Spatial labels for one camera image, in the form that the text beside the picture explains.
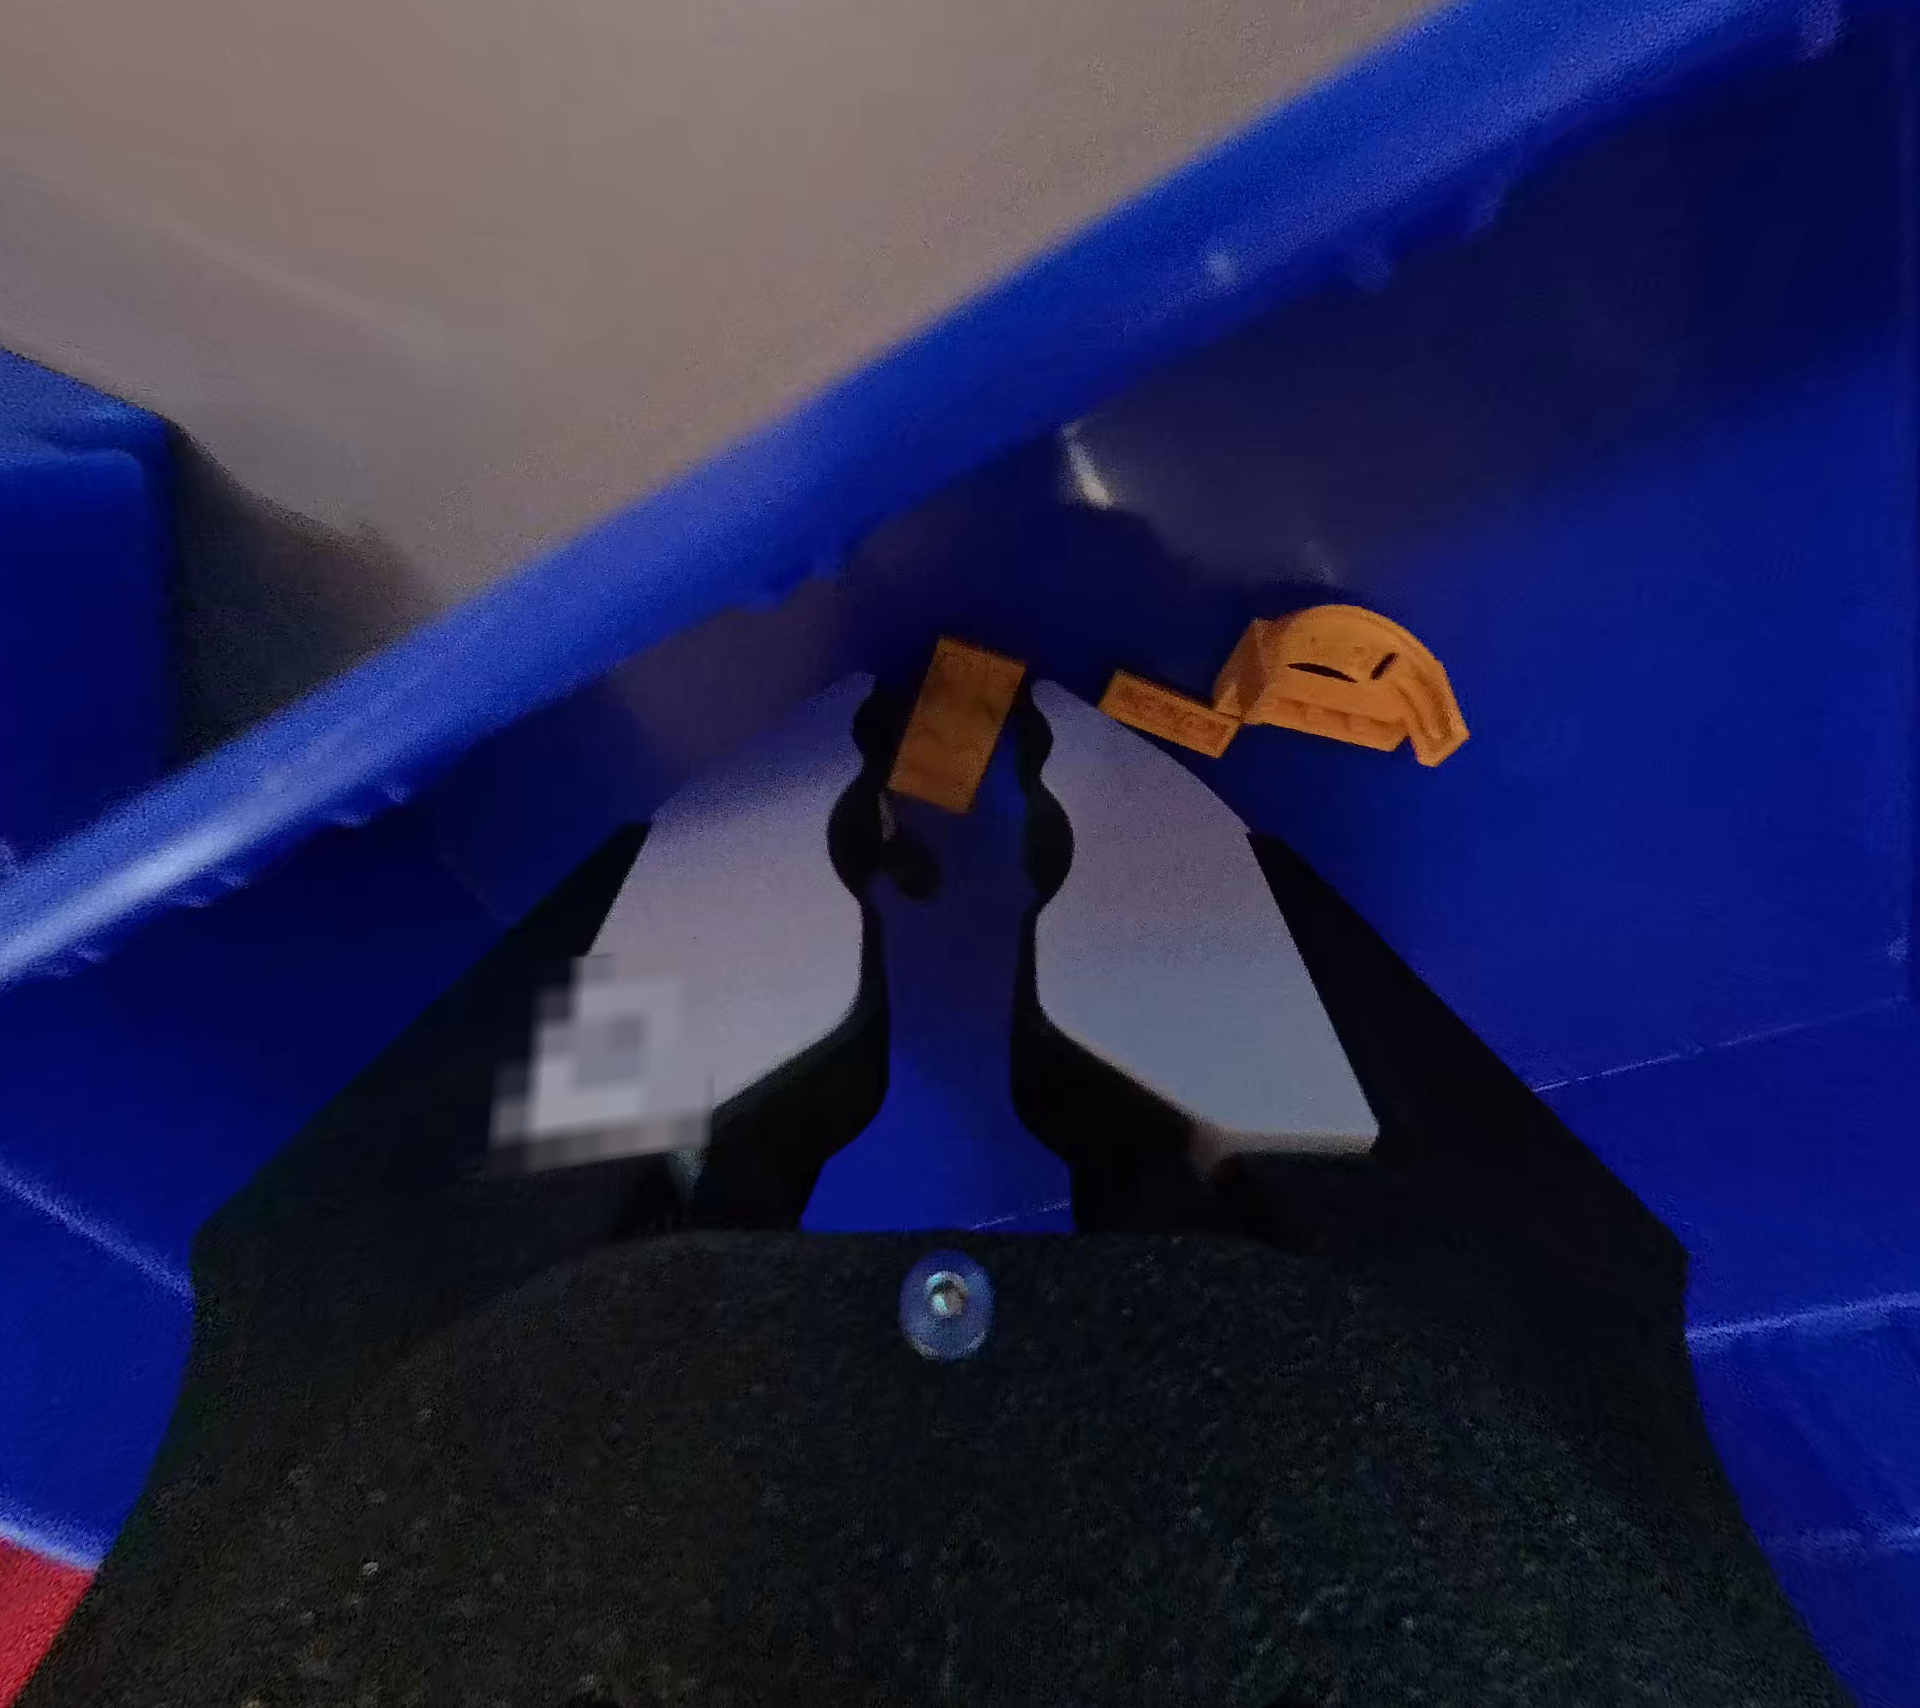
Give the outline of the blue plastic bin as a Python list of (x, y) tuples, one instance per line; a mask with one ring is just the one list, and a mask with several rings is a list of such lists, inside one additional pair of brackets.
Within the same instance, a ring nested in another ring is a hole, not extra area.
[(153, 415), (1, 354), (1, 865), (153, 784), (175, 732), (173, 451)]
[[(1021, 716), (1203, 758), (1377, 1118), (1033, 1002)], [(887, 793), (939, 639), (1025, 664)], [(590, 1128), (658, 808), (870, 675), (883, 1091)], [(1440, 0), (4, 872), (12, 1705), (1915, 1705), (1915, 0)]]

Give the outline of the red plastic bin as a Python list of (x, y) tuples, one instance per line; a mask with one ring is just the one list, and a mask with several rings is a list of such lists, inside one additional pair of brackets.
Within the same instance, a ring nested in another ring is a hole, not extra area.
[(93, 1567), (1, 1534), (1, 1706), (32, 1681), (93, 1574)]

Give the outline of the orange arched lego piece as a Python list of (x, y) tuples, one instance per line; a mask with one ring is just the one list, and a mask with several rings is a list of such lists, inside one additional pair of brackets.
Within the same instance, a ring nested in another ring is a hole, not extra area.
[(1440, 661), (1397, 623), (1350, 605), (1255, 616), (1212, 682), (1212, 713), (1391, 755), (1424, 768), (1471, 738)]

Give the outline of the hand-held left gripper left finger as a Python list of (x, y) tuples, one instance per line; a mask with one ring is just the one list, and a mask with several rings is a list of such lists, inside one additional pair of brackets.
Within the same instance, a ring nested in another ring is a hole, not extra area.
[(885, 1019), (834, 855), (874, 689), (825, 684), (655, 810), (588, 951), (592, 1133), (702, 1146), (779, 1104), (848, 1146), (875, 1118)]

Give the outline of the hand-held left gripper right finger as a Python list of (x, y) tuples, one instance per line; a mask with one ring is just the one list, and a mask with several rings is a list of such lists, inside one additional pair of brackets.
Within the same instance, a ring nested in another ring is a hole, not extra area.
[(1241, 819), (1054, 681), (1028, 689), (1020, 781), (1041, 1036), (1203, 1150), (1365, 1156), (1379, 1120)]

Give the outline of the small orange flat lego piece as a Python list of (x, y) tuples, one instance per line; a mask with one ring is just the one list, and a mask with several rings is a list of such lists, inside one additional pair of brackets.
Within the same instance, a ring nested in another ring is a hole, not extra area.
[(1220, 713), (1176, 689), (1116, 670), (1098, 703), (1098, 711), (1141, 736), (1199, 755), (1221, 758), (1240, 732), (1240, 718)]

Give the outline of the orange lego plate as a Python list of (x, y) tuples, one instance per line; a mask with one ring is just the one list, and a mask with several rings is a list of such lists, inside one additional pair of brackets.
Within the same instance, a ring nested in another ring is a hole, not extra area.
[(1024, 663), (992, 648), (935, 641), (885, 793), (949, 817), (970, 815), (1025, 677)]

